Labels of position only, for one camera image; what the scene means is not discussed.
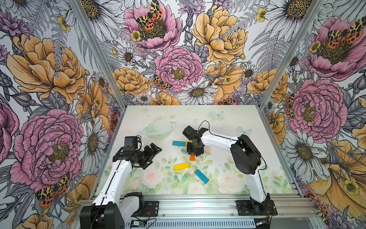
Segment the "long yellow block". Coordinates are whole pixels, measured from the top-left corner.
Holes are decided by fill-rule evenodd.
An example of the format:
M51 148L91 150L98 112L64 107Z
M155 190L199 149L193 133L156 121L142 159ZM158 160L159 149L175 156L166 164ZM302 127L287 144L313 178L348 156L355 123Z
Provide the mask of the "long yellow block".
M179 170L183 170L183 169L188 169L188 168L189 168L189 163L188 162L174 165L174 170L175 171L179 171Z

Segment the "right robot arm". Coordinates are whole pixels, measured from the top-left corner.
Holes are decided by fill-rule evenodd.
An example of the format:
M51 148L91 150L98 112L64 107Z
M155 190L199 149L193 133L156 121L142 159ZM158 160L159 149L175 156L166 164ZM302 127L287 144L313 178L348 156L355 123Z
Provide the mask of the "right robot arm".
M238 207L239 210L246 210L250 215L277 215L274 201L265 190L259 173L264 160L247 135L224 136L204 127L195 130L191 126L183 130L183 135L189 140L186 150L190 155L202 155L205 146L216 147L231 153L236 168L245 175L250 190L249 206L243 205Z

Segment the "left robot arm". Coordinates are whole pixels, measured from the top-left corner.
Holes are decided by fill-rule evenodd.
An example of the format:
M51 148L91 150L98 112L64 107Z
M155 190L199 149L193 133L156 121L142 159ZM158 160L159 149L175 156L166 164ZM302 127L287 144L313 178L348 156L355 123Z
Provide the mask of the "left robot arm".
M154 143L143 147L139 135L127 136L124 146L112 158L112 169L101 192L91 205L82 208L80 228L124 229L133 214L143 212L142 192L121 195L132 169L146 169L161 151Z

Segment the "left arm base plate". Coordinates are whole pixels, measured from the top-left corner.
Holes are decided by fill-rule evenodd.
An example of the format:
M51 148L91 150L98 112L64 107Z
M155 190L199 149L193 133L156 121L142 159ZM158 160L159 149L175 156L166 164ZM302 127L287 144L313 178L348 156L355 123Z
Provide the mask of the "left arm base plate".
M144 209L137 210L132 216L133 217L157 217L159 213L159 201L145 201Z

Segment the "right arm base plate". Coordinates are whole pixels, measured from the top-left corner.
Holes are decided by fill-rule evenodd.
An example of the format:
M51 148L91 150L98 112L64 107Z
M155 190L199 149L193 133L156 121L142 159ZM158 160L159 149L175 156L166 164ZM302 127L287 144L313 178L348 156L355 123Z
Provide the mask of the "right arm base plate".
M236 209L239 216L265 216L278 215L276 206L272 200L259 203L251 200L237 200Z

